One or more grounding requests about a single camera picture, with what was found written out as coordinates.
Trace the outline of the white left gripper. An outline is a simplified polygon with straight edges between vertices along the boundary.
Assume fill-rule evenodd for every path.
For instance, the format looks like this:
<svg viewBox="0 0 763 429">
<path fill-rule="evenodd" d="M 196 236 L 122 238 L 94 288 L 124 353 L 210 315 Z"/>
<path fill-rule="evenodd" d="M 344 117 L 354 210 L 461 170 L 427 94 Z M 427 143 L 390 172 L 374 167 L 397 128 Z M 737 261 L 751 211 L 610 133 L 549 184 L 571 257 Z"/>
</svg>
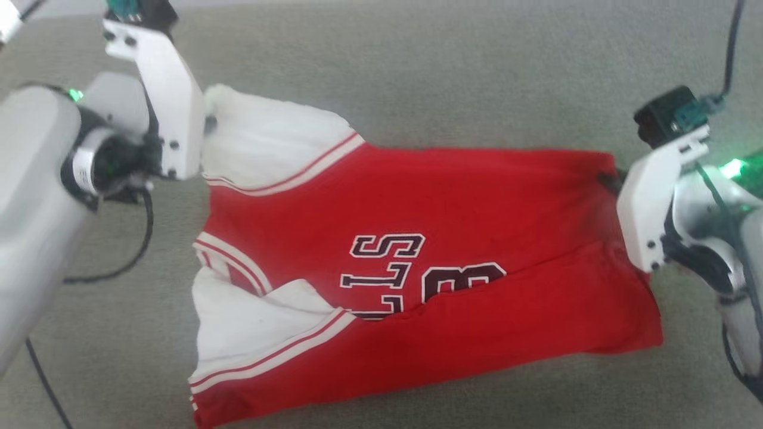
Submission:
<svg viewBox="0 0 763 429">
<path fill-rule="evenodd" d="M 160 162 L 164 177 L 185 181 L 198 174 L 206 123 L 202 91 L 187 63 L 163 32 L 104 19 L 114 33 L 106 53 L 137 67 L 145 95 L 164 141 Z"/>
</svg>

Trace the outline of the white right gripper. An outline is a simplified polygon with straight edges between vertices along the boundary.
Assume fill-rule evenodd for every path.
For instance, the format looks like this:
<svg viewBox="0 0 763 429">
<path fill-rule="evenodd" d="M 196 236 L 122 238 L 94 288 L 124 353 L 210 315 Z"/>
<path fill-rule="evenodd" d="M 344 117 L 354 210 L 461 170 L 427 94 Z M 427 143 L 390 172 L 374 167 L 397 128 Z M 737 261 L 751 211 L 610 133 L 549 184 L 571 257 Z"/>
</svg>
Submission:
<svg viewBox="0 0 763 429">
<path fill-rule="evenodd" d="M 633 163 L 626 180 L 618 173 L 599 173 L 597 180 L 616 203 L 619 225 L 630 262 L 653 272 L 665 258 L 660 239 L 665 234 L 676 184 L 682 169 L 708 154 L 709 125 L 703 125 L 652 150 Z"/>
</svg>

